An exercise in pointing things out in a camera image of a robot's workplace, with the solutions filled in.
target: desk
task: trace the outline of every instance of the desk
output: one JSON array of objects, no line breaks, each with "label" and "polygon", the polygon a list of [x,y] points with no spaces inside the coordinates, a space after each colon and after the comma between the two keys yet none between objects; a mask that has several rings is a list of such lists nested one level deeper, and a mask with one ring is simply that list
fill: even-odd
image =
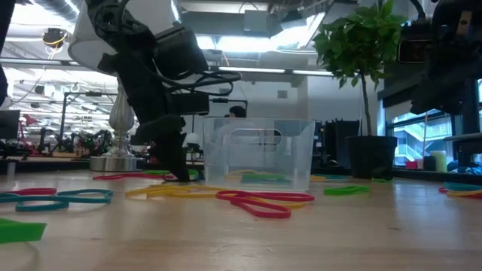
[{"label": "desk", "polygon": [[312,206],[286,220],[254,218],[216,199],[124,199],[155,180],[92,181],[92,173],[19,174],[0,188],[107,188],[109,206],[0,217],[47,222],[44,238],[0,245],[2,271],[167,270],[480,270],[482,201],[439,194],[440,184],[369,184],[370,195],[323,196],[313,183]]}]

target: computer monitor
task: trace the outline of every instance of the computer monitor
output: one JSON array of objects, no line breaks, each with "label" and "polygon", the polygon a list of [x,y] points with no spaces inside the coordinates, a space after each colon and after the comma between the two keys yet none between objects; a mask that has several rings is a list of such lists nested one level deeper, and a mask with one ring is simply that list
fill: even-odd
[{"label": "computer monitor", "polygon": [[17,139],[20,110],[0,111],[0,139]]}]

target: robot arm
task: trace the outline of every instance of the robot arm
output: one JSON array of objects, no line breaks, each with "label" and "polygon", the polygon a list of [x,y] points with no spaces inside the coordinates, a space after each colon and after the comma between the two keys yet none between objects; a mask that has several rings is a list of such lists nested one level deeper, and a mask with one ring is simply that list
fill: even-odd
[{"label": "robot arm", "polygon": [[[139,120],[136,135],[154,142],[156,147],[151,153],[178,180],[188,181],[182,150],[185,122],[181,115],[195,112],[194,105],[186,105],[183,101],[193,96],[189,100],[205,102],[208,106],[209,94],[196,91],[196,87],[220,83],[232,86],[240,75],[233,72],[205,73],[207,62],[192,31],[178,25],[154,35],[126,10],[128,2],[86,0],[87,13],[96,35],[117,52],[115,55],[104,54],[98,68],[115,72],[120,78],[127,101]],[[202,77],[192,84],[177,82],[192,74]],[[174,94],[181,89],[190,93]],[[206,111],[206,108],[201,109],[195,111]]]}]

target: ceiling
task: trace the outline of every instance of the ceiling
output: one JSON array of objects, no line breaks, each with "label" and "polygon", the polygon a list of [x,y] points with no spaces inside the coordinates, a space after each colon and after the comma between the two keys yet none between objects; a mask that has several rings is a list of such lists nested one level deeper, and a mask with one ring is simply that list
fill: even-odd
[{"label": "ceiling", "polygon": [[[184,0],[179,1],[183,12],[226,12],[241,10],[281,11],[283,8],[301,8],[310,6],[319,0],[258,0],[252,4],[243,4],[234,0]],[[63,27],[73,32],[72,24],[65,24],[62,17],[53,15],[37,5],[17,6],[8,33],[8,41],[4,45],[2,57],[21,59],[47,59],[52,55],[52,49],[46,47],[40,37],[48,27]],[[65,44],[62,50],[55,53],[53,59],[71,60]],[[210,65],[233,67],[267,68],[267,69],[316,69],[316,53],[310,47],[293,50],[271,50],[259,53],[219,50],[204,50]],[[26,127],[30,135],[36,134],[42,126],[53,130],[60,129],[63,93],[78,91],[101,92],[101,97],[86,97],[85,95],[69,96],[69,106],[66,108],[66,134],[81,130],[87,132],[99,129],[110,129],[108,113],[110,112],[115,94],[117,80],[109,75],[98,72],[75,69],[62,69],[42,66],[5,66],[4,70],[14,87],[10,95],[14,101],[20,100],[12,109],[21,109],[38,120],[36,124]],[[244,81],[274,81],[291,82],[297,86],[303,77],[298,75],[269,75],[244,73]],[[35,85],[44,86],[44,94],[35,93]]]}]

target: black cable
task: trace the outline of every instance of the black cable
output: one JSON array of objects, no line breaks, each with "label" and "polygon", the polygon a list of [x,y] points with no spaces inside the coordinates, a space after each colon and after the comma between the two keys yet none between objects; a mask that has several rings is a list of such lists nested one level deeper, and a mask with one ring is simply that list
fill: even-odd
[{"label": "black cable", "polygon": [[422,5],[418,2],[418,0],[410,0],[412,5],[416,8],[416,12],[419,14],[419,19],[425,19],[425,11],[423,11]]},{"label": "black cable", "polygon": [[[129,1],[130,0],[122,0],[122,2],[119,4],[119,9],[117,11],[117,31],[118,31],[118,34],[119,34],[120,38],[122,40],[124,40],[124,48],[127,51],[131,52],[131,54],[133,55],[131,49],[128,48],[128,46],[126,46],[126,44],[127,44],[125,42],[126,36],[122,32],[122,28],[124,27],[124,11],[126,10],[126,6],[127,6],[127,3],[129,3]],[[133,55],[133,58],[140,62],[139,58],[135,57],[134,55]],[[178,83],[174,80],[166,78],[163,75],[160,75],[156,72],[153,72],[142,62],[140,62],[140,64],[145,68],[146,71],[148,71],[152,75],[156,76],[156,78],[159,79],[162,83],[171,85],[173,87],[173,88],[171,88],[172,91],[188,90],[188,91],[191,91],[192,93],[204,93],[202,91],[195,90],[195,88],[196,87],[212,86],[212,85],[215,85],[215,84],[225,84],[225,83],[232,84],[235,81],[241,80],[241,74],[239,72],[223,71],[222,74],[234,75],[234,77],[233,78],[224,78],[222,76],[219,76],[219,74],[221,74],[221,73],[218,73],[216,75],[213,75],[214,77],[211,77],[211,78],[216,78],[216,80],[204,81],[206,78],[209,77],[209,76],[206,76],[206,73],[204,73],[203,77],[204,76],[206,76],[206,77],[204,79],[202,79],[201,81],[198,80],[198,81],[196,81],[194,83],[191,83],[191,84],[181,84],[181,83]]]}]

